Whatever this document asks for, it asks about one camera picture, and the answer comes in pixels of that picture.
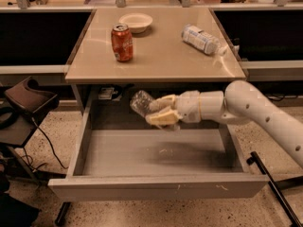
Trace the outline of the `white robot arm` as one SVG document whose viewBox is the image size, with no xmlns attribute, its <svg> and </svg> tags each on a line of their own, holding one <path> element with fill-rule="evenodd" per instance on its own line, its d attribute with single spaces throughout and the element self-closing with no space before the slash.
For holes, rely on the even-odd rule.
<svg viewBox="0 0 303 227">
<path fill-rule="evenodd" d="M 145 116 L 154 126 L 212 120 L 226 125 L 253 121 L 262 127 L 299 166 L 303 166 L 303 123 L 280 110 L 255 86 L 235 80 L 222 91 L 186 91 L 157 98 Z"/>
</svg>

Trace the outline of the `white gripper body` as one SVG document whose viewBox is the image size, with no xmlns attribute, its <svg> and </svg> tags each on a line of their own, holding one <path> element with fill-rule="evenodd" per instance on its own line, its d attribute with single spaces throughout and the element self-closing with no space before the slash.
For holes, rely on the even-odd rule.
<svg viewBox="0 0 303 227">
<path fill-rule="evenodd" d="M 186 91 L 176 97 L 175 109 L 185 123 L 199 123 L 200 116 L 200 92 Z"/>
</svg>

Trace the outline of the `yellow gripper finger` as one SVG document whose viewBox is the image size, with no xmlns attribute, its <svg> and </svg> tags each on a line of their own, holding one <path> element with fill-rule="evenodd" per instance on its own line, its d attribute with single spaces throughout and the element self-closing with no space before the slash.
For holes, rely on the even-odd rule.
<svg viewBox="0 0 303 227">
<path fill-rule="evenodd" d="M 159 97 L 150 103 L 149 109 L 152 112 L 160 112 L 161 110 L 164 110 L 167 107 L 171 107 L 173 109 L 175 105 L 175 100 L 176 95 Z"/>
<path fill-rule="evenodd" d="M 178 114 L 176 110 L 173 110 L 170 106 L 168 106 L 157 113 L 146 115 L 145 119 L 150 125 L 167 126 L 176 124 L 182 119 L 182 116 Z"/>
</svg>

